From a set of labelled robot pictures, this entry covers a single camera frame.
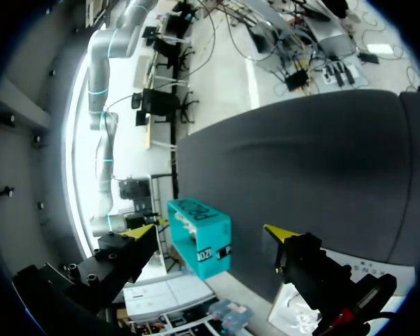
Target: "cable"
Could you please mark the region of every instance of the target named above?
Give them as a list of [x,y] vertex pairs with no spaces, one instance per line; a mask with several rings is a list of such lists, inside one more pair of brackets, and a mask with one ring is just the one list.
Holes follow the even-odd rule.
[[166,228],[168,228],[168,227],[169,227],[169,224],[165,225],[164,227],[162,227],[162,229],[161,229],[161,230],[159,230],[159,233],[161,233],[161,232],[165,231],[165,229],[166,229]]
[[[409,76],[409,70],[410,69],[412,69],[413,72],[414,72],[414,80],[411,80],[411,78]],[[414,88],[416,91],[418,91],[418,89],[415,86],[416,76],[418,76],[419,77],[419,80],[420,80],[420,73],[412,65],[409,65],[406,68],[406,77],[407,77],[410,85],[406,88],[406,91],[408,91],[409,88]]]
[[[278,88],[278,86],[279,86],[279,85],[281,85],[281,84],[285,85],[285,90],[284,90],[281,94],[277,94],[277,88]],[[281,97],[283,97],[283,96],[285,95],[285,93],[287,93],[287,91],[288,91],[288,88],[286,87],[286,84],[285,84],[285,83],[283,83],[283,82],[278,82],[278,83],[274,86],[274,94],[275,94],[275,97],[277,97],[277,98],[281,98]]]
[[[369,21],[367,21],[365,19],[365,16],[367,14],[370,14],[370,13],[369,12],[363,12],[363,21],[364,21],[364,23],[367,24],[367,25],[370,25],[372,27],[378,27],[378,20],[377,19],[374,18],[375,21],[373,23],[371,23],[371,22],[369,22]],[[370,29],[370,28],[367,28],[367,29],[365,29],[363,31],[363,34],[361,35],[361,42],[363,43],[363,46],[364,46],[365,49],[362,49],[362,51],[367,51],[368,52],[368,50],[367,50],[367,44],[364,42],[365,35],[368,32],[378,32],[378,33],[384,32],[387,29],[387,25],[385,23],[383,25],[384,26],[381,29]],[[400,55],[397,55],[396,54],[396,51],[395,51],[396,48],[400,48],[401,49],[401,54]],[[381,55],[377,55],[377,56],[378,56],[378,58],[381,58],[382,60],[389,60],[389,61],[402,60],[402,59],[406,58],[406,57],[403,57],[404,54],[405,54],[405,49],[401,45],[398,45],[398,44],[392,45],[392,52],[393,52],[394,58],[383,57]]]
[[[208,17],[210,18],[211,26],[213,28],[213,44],[211,46],[210,55],[206,59],[206,61],[204,63],[202,63],[199,67],[197,67],[195,70],[187,73],[185,76],[179,78],[178,80],[176,80],[176,82],[173,82],[173,83],[177,83],[178,81],[183,81],[184,79],[187,79],[188,77],[190,77],[191,75],[193,75],[196,71],[202,69],[210,61],[211,56],[213,55],[213,52],[215,50],[215,44],[216,44],[216,27],[215,27],[215,22],[213,21],[213,18],[210,15],[209,9],[202,3],[202,1],[201,0],[197,0],[197,2],[199,2],[201,4],[201,6],[203,7],[203,9],[205,9],[205,11],[207,12]],[[171,83],[166,83],[166,84],[163,84],[163,85],[159,85],[157,87],[154,87],[153,90],[158,90],[158,89],[163,88],[164,86],[167,86],[167,85],[171,85]]]
[[119,98],[119,100],[114,101],[111,105],[109,105],[109,106],[106,108],[105,113],[106,113],[106,112],[109,112],[109,109],[110,109],[112,106],[114,106],[115,104],[117,104],[117,103],[119,103],[119,102],[121,102],[121,101],[123,101],[123,100],[125,100],[125,99],[127,99],[127,98],[131,98],[132,96],[133,96],[133,94],[131,94],[130,96],[125,96],[125,97],[123,97],[123,98]]

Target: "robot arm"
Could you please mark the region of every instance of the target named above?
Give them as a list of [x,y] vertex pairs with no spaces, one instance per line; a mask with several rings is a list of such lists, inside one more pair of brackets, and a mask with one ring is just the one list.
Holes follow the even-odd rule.
[[111,180],[113,175],[113,141],[115,139],[118,115],[105,111],[109,91],[110,58],[128,58],[134,54],[141,27],[157,0],[130,0],[118,18],[115,29],[97,30],[87,48],[89,65],[89,114],[90,129],[101,132],[97,149],[97,182],[99,201],[94,223],[106,215],[113,207]]

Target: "electronic device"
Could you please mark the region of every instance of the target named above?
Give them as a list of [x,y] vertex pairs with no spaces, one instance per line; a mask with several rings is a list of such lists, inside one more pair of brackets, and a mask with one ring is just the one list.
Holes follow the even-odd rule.
[[344,86],[344,81],[342,80],[341,73],[338,71],[338,69],[334,65],[333,65],[333,71],[335,72],[337,84],[342,88]]
[[291,76],[285,78],[285,83],[290,92],[297,88],[301,88],[308,81],[308,74],[304,69],[298,70]]
[[361,51],[358,54],[358,58],[363,62],[379,64],[378,56],[370,52]]
[[351,73],[350,69],[344,64],[344,73],[345,76],[347,76],[347,80],[349,81],[349,84],[352,85],[355,83],[355,78],[353,77],[353,74]]
[[268,240],[263,245],[270,246],[272,240],[277,243],[274,266],[283,283],[293,284],[308,306],[320,312],[313,336],[366,336],[368,321],[395,316],[381,312],[397,288],[393,275],[366,274],[355,283],[350,279],[351,266],[341,266],[328,257],[314,235],[299,235],[272,225],[264,229],[267,234],[263,237]]
[[323,52],[327,56],[336,56],[338,58],[353,54],[355,46],[339,19],[317,0],[308,0],[307,4],[331,19],[330,21],[320,21],[304,16],[305,22],[311,29],[316,42],[320,45]]

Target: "desk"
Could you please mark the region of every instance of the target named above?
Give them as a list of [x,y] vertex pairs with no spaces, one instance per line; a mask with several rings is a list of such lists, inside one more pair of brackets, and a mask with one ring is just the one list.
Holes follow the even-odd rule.
[[[167,13],[162,17],[161,23],[159,25],[158,37],[164,38],[165,40],[173,40],[173,41],[176,41],[176,43],[188,43],[187,40],[184,40],[182,38],[176,38],[175,36],[166,35],[168,19],[171,16],[172,14]],[[163,90],[170,89],[172,86],[175,86],[175,85],[187,85],[186,81],[177,80],[177,78],[175,78],[173,74],[172,76],[157,75],[158,73],[157,64],[158,64],[159,56],[161,56],[159,52],[154,51],[153,49],[153,56],[148,65],[148,71],[146,72],[146,77],[143,81],[143,87],[146,89],[156,88],[156,86],[159,86],[159,85],[154,85],[156,79],[171,83],[171,84],[167,83],[166,85],[162,86]],[[152,127],[153,127],[153,118],[149,116],[148,124],[146,125],[146,137],[145,137],[146,149],[151,148],[151,145],[152,145],[152,141],[151,141]]]

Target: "power strip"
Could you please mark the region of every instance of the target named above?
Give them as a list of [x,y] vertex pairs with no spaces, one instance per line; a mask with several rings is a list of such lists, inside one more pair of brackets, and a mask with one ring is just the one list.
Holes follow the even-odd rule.
[[[357,79],[359,78],[359,72],[356,68],[356,66],[350,64],[346,66],[347,68],[349,68],[351,75],[353,76],[353,78]],[[349,84],[349,79],[347,78],[347,75],[342,72],[340,73],[342,80],[344,81],[344,84]],[[326,85],[331,85],[331,84],[336,84],[337,85],[337,80],[335,75],[331,76],[328,71],[327,68],[323,68],[322,69],[322,78],[323,78],[323,82]]]

